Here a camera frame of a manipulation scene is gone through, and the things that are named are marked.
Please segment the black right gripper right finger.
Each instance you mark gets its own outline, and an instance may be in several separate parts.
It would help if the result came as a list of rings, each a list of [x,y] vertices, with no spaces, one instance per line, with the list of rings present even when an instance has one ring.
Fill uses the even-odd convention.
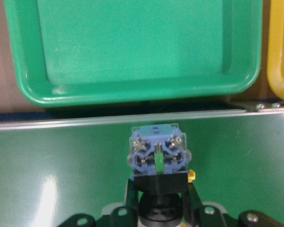
[[[200,225],[199,210],[202,206],[201,199],[193,183],[188,183],[186,193],[186,224],[188,227],[198,227]]]

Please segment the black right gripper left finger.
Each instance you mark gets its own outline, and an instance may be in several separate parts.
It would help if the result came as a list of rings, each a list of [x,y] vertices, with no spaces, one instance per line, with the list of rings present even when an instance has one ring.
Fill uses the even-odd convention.
[[[125,217],[129,227],[137,227],[139,223],[139,193],[131,179],[127,180],[124,206],[127,211]]]

